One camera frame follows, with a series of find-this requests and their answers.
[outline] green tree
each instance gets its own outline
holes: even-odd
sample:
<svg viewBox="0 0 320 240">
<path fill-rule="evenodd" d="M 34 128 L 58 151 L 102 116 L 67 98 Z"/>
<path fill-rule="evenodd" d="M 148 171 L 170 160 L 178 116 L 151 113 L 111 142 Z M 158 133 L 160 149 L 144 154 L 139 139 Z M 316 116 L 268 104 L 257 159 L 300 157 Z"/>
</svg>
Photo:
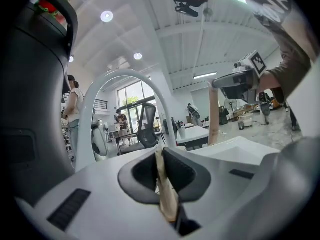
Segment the green tree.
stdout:
<svg viewBox="0 0 320 240">
<path fill-rule="evenodd" d="M 134 102 L 137 102 L 139 100 L 138 96 L 131 96 L 131 97 L 128 97 L 128 104 L 131 104 L 131 103 L 134 103 Z M 122 105 L 123 106 L 126 106 L 127 105 L 127 101 L 126 99 L 124 99 L 122 101 Z"/>
</svg>

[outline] red and green plush toy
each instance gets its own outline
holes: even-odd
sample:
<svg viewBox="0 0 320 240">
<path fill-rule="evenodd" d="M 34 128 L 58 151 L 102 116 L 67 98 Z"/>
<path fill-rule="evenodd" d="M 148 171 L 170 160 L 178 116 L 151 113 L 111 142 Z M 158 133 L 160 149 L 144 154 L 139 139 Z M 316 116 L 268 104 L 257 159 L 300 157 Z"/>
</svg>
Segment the red and green plush toy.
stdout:
<svg viewBox="0 0 320 240">
<path fill-rule="evenodd" d="M 46 0 L 39 0 L 38 2 L 35 3 L 36 6 L 38 6 L 38 8 L 48 14 L 50 14 L 52 17 L 56 18 L 58 21 L 62 20 L 60 19 L 60 17 L 62 17 L 62 15 L 59 15 L 59 11 L 48 1 Z"/>
</svg>

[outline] fan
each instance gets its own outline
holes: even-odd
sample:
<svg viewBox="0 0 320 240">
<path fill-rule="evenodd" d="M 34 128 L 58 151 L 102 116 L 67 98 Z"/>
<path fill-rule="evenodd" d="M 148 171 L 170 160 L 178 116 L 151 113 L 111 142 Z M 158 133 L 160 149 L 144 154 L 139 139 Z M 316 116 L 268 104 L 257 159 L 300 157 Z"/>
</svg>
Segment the fan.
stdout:
<svg viewBox="0 0 320 240">
<path fill-rule="evenodd" d="M 236 109 L 238 106 L 238 101 L 236 99 L 228 99 L 226 98 L 224 101 L 224 107 L 227 110 L 231 110 L 233 113 L 233 119 L 232 122 L 236 122 L 238 121 L 238 118 L 235 117 L 235 112 L 234 112 L 234 108 Z"/>
</svg>

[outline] floor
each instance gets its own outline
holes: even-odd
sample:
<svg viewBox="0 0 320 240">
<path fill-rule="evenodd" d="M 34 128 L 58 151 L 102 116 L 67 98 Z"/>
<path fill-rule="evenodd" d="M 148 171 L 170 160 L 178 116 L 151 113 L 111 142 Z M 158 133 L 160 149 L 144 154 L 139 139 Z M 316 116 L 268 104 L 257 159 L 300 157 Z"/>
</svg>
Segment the floor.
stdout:
<svg viewBox="0 0 320 240">
<path fill-rule="evenodd" d="M 239 130 L 238 122 L 229 121 L 228 124 L 220 125 L 218 143 L 230 140 L 237 136 L 242 136 L 250 141 L 282 150 L 288 144 L 298 141 L 302 138 L 301 131 L 291 130 L 290 113 L 284 108 L 273 110 L 270 112 L 269 125 L 262 125 L 260 112 L 253 114 L 253 126 L 246 127 L 244 130 Z M 124 140 L 125 145 L 121 149 L 129 146 L 128 139 Z M 108 158 L 114 158 L 118 154 L 118 148 L 115 142 L 108 143 Z"/>
</svg>

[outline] black mesh chair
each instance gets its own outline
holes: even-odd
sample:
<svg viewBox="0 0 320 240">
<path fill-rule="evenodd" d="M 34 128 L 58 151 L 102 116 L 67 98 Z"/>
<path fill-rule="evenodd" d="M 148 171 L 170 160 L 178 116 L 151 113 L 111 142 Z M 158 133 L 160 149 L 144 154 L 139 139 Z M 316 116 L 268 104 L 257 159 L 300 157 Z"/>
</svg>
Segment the black mesh chair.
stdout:
<svg viewBox="0 0 320 240">
<path fill-rule="evenodd" d="M 154 121 L 156 117 L 156 111 L 156 106 L 154 106 L 151 103 L 144 103 L 142 105 L 139 120 L 139 128 L 136 135 L 139 140 L 139 143 L 133 144 L 132 146 L 122 150 L 122 154 L 153 148 L 159 143 L 158 138 L 154 133 Z"/>
</svg>

